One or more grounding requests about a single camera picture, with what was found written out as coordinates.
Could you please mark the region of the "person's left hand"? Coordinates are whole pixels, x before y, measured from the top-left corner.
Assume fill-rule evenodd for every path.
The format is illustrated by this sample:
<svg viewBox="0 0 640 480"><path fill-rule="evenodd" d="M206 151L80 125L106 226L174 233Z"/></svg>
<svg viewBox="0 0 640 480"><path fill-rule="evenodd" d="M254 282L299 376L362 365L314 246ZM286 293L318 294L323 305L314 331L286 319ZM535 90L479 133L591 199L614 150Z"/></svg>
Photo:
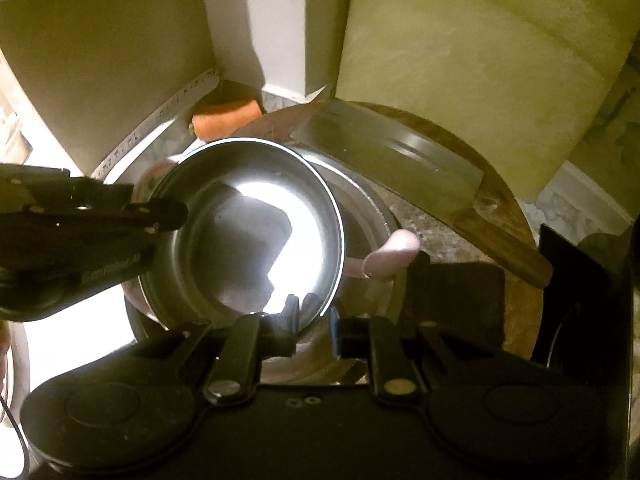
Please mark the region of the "person's left hand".
<svg viewBox="0 0 640 480"><path fill-rule="evenodd" d="M8 369L8 353L11 348L11 332L9 323L0 321L0 389L6 380L6 370Z"/></svg>

